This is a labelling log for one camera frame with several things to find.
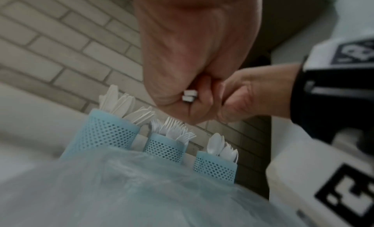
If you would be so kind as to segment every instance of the cutlery holder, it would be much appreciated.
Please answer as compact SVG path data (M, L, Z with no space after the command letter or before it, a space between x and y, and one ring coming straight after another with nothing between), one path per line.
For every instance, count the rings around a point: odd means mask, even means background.
M238 165L234 162L229 162L219 156L213 156L203 151L198 151L194 163L194 171L197 173L230 183L234 183L237 168Z
M187 146L157 133L152 133L144 147L144 152L180 163Z
M98 147L129 149L139 130L139 126L127 120L93 109L61 157Z

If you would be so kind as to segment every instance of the hand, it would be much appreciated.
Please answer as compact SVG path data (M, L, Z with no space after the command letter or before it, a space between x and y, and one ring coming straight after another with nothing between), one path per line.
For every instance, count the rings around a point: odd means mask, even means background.
M167 114L190 124L216 116L223 80L235 72L260 26L261 0L134 0L144 85ZM196 89L189 104L182 92Z
M293 84L300 64L241 69L225 81L221 122L236 122L255 115L290 118Z

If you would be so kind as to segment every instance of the plastic bag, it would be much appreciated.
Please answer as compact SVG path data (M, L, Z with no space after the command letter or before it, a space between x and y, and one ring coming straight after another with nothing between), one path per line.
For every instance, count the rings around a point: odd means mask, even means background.
M85 152L0 186L0 226L299 226L238 185L142 152Z

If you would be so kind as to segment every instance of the brick wall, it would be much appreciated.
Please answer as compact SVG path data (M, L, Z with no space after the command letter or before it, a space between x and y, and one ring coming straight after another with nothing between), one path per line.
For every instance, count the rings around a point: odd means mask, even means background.
M137 108L154 105L142 83L140 48L130 0L0 0L0 82L75 110L96 108L110 84L134 95ZM269 118L189 127L197 134L189 154L213 133L224 135L239 150L236 182L268 196Z

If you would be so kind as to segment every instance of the blue mesh cup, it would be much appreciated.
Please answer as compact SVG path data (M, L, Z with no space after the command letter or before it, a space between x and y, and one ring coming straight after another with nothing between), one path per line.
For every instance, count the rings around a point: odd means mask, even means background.
M129 149L139 130L139 126L125 119L93 109L61 157L99 147Z
M238 165L219 156L213 156L203 151L198 151L194 163L194 171L219 180L234 183Z
M180 163L187 146L166 136L152 133L144 147L144 152Z

